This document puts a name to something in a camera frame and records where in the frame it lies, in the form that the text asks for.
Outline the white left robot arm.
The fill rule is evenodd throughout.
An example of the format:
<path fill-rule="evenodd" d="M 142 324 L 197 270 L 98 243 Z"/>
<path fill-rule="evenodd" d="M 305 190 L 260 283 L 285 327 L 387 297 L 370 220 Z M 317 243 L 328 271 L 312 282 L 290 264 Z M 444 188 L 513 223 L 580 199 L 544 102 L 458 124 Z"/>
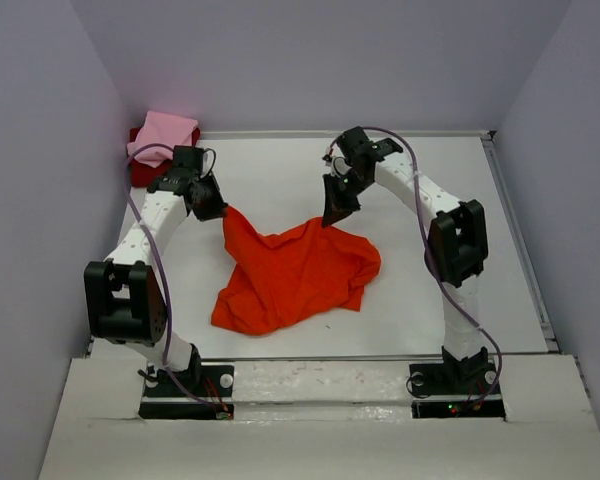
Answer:
<path fill-rule="evenodd" d="M 190 216 L 204 222 L 226 216 L 211 148 L 168 148 L 170 167 L 149 184 L 141 204 L 129 198 L 133 222 L 101 261 L 84 270 L 90 332 L 123 345 L 157 369 L 152 382 L 167 381 L 178 394 L 195 396 L 202 379 L 198 348 L 174 331 L 171 292 L 162 256 Z"/>

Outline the orange t shirt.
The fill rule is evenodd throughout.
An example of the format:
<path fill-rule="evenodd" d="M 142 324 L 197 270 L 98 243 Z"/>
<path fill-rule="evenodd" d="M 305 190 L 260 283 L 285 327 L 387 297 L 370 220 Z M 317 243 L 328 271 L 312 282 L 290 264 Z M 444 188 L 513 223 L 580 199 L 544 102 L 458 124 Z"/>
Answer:
<path fill-rule="evenodd" d="M 223 219 L 224 247 L 235 261 L 218 293 L 211 324 L 264 336 L 334 308 L 361 309 L 381 256 L 365 237 L 314 217 L 279 234 L 259 233 L 237 209 Z"/>

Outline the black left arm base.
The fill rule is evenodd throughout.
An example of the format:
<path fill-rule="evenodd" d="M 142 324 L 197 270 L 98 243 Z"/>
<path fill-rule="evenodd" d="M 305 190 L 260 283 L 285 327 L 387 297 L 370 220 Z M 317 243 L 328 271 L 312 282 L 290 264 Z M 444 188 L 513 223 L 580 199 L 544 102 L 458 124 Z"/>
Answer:
<path fill-rule="evenodd" d="M 146 420 L 232 420 L 234 365 L 202 363 L 198 383 L 186 372 L 175 376 L 148 364 L 137 371 L 143 380 L 139 416 Z"/>

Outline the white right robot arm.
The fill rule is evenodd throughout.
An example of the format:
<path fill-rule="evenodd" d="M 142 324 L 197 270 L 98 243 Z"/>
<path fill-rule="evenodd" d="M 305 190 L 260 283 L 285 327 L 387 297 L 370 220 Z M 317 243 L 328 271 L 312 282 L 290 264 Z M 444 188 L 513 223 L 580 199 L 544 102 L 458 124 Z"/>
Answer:
<path fill-rule="evenodd" d="M 486 216 L 477 200 L 463 201 L 421 172 L 413 147 L 381 129 L 382 139 L 357 126 L 331 141 L 323 160 L 324 227 L 360 210 L 360 195 L 379 185 L 416 215 L 424 263 L 442 299 L 442 359 L 410 367 L 406 383 L 416 399 L 481 394 L 493 370 L 491 341 L 478 320 L 477 285 L 488 257 Z"/>

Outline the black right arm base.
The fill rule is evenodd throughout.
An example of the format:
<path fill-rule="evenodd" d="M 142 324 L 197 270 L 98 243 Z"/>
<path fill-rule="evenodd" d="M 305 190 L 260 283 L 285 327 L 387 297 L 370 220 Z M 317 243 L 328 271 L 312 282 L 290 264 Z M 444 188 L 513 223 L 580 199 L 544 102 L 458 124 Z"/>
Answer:
<path fill-rule="evenodd" d="M 409 366 L 405 382 L 412 397 L 414 419 L 506 418 L 499 385 L 477 402 L 492 386 L 496 368 L 490 364 L 476 380 L 465 385 L 453 385 L 442 363 L 418 363 Z"/>

